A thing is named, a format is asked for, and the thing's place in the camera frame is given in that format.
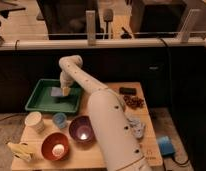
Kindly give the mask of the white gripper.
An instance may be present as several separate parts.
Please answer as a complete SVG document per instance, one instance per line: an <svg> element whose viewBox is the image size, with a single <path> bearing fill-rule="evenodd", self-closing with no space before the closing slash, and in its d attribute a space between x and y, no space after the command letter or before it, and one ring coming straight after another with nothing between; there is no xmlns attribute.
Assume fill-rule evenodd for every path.
<svg viewBox="0 0 206 171"><path fill-rule="evenodd" d="M62 87L63 96L68 96L70 93L70 86L74 83L74 80L71 76L66 74L64 71L60 73L60 86Z"/></svg>

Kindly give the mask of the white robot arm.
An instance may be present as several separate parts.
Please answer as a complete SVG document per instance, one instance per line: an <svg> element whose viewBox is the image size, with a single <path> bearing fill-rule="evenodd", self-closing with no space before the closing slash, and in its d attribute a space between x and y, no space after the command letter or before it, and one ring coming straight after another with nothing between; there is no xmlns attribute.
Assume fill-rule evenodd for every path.
<svg viewBox="0 0 206 171"><path fill-rule="evenodd" d="M88 94L87 111L108 171L152 171L125 116L123 98L81 69L79 55L62 57L61 86L76 81Z"/></svg>

